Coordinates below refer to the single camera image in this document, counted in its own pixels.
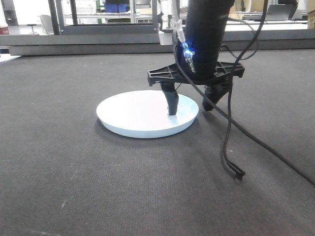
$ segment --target black wire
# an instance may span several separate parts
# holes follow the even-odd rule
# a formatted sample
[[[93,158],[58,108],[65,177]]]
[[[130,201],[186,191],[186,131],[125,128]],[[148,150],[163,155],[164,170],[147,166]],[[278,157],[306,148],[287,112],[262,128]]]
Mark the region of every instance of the black wire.
[[[232,19],[232,18],[228,18],[228,20],[229,20],[229,21],[240,22],[240,23],[242,23],[242,24],[247,25],[247,26],[252,30],[253,34],[255,35],[255,30],[253,29],[253,27],[252,27],[249,23],[247,23],[247,22],[245,22],[245,21],[243,21],[243,20]],[[245,58],[241,58],[240,60],[247,60],[247,59],[251,58],[252,56],[254,56],[254,55],[256,54],[256,52],[257,52],[258,49],[259,49],[259,43],[258,43],[258,40],[257,40],[257,39],[255,40],[255,43],[256,43],[256,47],[255,47],[254,51],[253,51],[249,56],[247,56],[247,57],[245,57]],[[230,52],[231,55],[232,55],[234,58],[237,59],[237,56],[231,51],[231,49],[229,48],[229,46],[227,46],[226,44],[221,45],[220,51],[222,50],[222,48],[226,48],[227,51]]]
[[[259,144],[260,146],[262,146],[263,148],[265,148],[266,150],[268,150],[269,152],[271,152],[272,154],[274,154],[277,158],[279,158],[282,162],[284,162],[286,165],[288,165],[291,169],[293,169],[296,173],[298,173],[300,176],[302,176],[305,180],[307,180],[311,185],[315,186],[315,182],[313,182],[310,178],[308,178],[305,174],[303,174],[302,172],[300,172],[291,162],[289,162],[287,159],[285,159],[279,152],[277,152],[275,149],[273,149],[272,147],[270,147],[269,145],[267,145],[265,142],[261,141],[259,138],[257,138],[256,136],[254,136],[253,134],[251,134],[248,130],[246,130],[244,127],[242,127],[238,122],[236,122],[233,118],[232,118],[232,114],[231,114],[231,95],[232,95],[232,79],[233,79],[233,75],[234,75],[234,71],[236,68],[236,65],[238,64],[238,62],[240,61],[240,59],[242,58],[242,56],[245,54],[245,52],[252,46],[252,44],[255,42],[255,40],[257,40],[262,26],[264,24],[265,18],[266,18],[266,12],[267,12],[267,5],[268,5],[268,0],[264,1],[264,7],[263,7],[263,15],[258,27],[258,30],[256,32],[256,34],[254,35],[254,37],[252,38],[252,40],[249,42],[248,46],[240,53],[240,55],[237,57],[237,59],[235,60],[230,76],[229,76],[229,93],[228,93],[228,114],[226,114],[222,109],[220,109],[215,103],[213,103],[198,87],[197,85],[189,78],[189,76],[183,71],[183,69],[181,68],[181,66],[179,65],[178,59],[177,59],[177,45],[174,46],[174,56],[175,56],[175,62],[176,65],[179,69],[179,71],[181,72],[181,74],[187,79],[187,81],[192,85],[192,87],[214,108],[216,109],[222,116],[224,116],[227,120],[228,120],[228,127],[226,130],[226,135],[225,135],[225,140],[224,140],[224,144],[223,144],[223,157],[225,159],[225,161],[227,162],[227,164],[233,164],[232,162],[230,162],[227,158],[227,154],[226,154],[226,148],[227,148],[227,141],[229,138],[229,134],[230,134],[230,130],[231,130],[231,124],[233,124],[237,129],[239,129],[243,134],[245,134],[247,137],[249,137],[250,139],[252,139],[254,142],[256,142],[257,144]]]
[[[232,70],[231,73],[228,77],[228,83],[229,83],[229,91],[228,91],[228,99],[227,99],[227,112],[228,112],[228,124],[227,124],[227,129],[226,129],[226,134],[225,134],[225,139],[224,139],[224,143],[223,143],[223,148],[222,148],[222,154],[223,154],[223,158],[226,161],[227,165],[231,168],[231,165],[234,165],[234,163],[232,163],[228,157],[227,157],[227,143],[228,143],[228,139],[231,133],[231,119],[232,119],[232,109],[231,109],[231,100],[232,100],[232,90],[233,90],[233,76],[234,76],[234,71],[236,69],[236,65],[238,64],[238,62],[241,60],[241,58],[243,57],[243,55],[248,51],[248,49],[253,45],[253,43],[257,40],[261,29],[263,27],[265,18],[266,18],[266,13],[267,13],[267,6],[268,6],[268,0],[264,0],[264,5],[263,5],[263,12],[262,12],[262,17],[261,17],[261,21],[259,24],[259,27],[255,33],[255,35],[253,36],[253,38],[251,39],[251,41],[248,43],[248,45],[246,46],[246,48],[239,54],[239,56],[237,57],[237,59],[235,60],[233,66],[232,66]]]
[[[182,85],[182,83],[180,83],[180,84],[177,86],[177,88],[175,89],[175,91],[177,91],[177,89],[178,89],[181,85]]]

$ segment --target black cylinder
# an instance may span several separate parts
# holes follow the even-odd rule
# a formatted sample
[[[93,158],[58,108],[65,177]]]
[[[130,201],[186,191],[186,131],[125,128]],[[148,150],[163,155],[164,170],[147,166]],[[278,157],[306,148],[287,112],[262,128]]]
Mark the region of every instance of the black cylinder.
[[[185,37],[192,57],[195,73],[185,61],[183,49],[177,53],[185,73],[195,81],[211,79],[216,70],[219,49],[226,22],[234,0],[190,0],[186,19]]]

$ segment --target metal frame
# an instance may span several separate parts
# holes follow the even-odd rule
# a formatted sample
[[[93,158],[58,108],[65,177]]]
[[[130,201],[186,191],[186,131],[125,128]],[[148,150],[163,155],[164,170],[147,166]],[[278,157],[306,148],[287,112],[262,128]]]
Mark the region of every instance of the metal frame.
[[[152,24],[120,24],[120,25],[72,25],[66,26],[64,23],[62,0],[56,0],[57,15],[61,34],[120,34],[120,33],[157,33],[157,1],[152,1]]]
[[[252,32],[226,32],[223,44],[231,50],[243,50],[252,38]],[[171,53],[173,46],[160,46],[158,34],[108,35],[2,35],[0,48],[9,48],[12,55],[83,55],[113,53]],[[315,31],[263,31],[259,49],[315,49]]]
[[[49,4],[49,10],[50,10],[50,15],[51,15],[51,22],[53,25],[54,35],[60,35],[55,1],[54,0],[48,0],[48,4]]]

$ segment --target cardboard box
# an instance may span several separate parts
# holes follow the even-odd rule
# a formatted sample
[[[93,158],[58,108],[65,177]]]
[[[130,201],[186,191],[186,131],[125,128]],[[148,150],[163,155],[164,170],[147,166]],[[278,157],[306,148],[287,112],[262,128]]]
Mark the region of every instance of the cardboard box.
[[[137,9],[137,12],[140,12],[140,15],[150,15],[152,14],[152,8],[140,8]]]
[[[262,12],[264,8],[264,0],[252,0],[251,12]]]
[[[315,29],[315,11],[309,12],[308,16],[308,29]]]
[[[233,14],[235,12],[235,4],[230,9],[230,14]]]
[[[315,0],[307,1],[307,12],[315,11]]]

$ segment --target white plate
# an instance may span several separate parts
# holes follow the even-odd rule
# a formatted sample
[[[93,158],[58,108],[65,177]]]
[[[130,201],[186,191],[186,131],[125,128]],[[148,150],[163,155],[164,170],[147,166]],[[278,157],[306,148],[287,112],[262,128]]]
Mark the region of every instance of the white plate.
[[[102,101],[96,113],[114,133],[133,138],[160,138],[187,129],[198,114],[198,105],[179,94],[177,114],[168,115],[162,91],[141,90],[114,95]]]

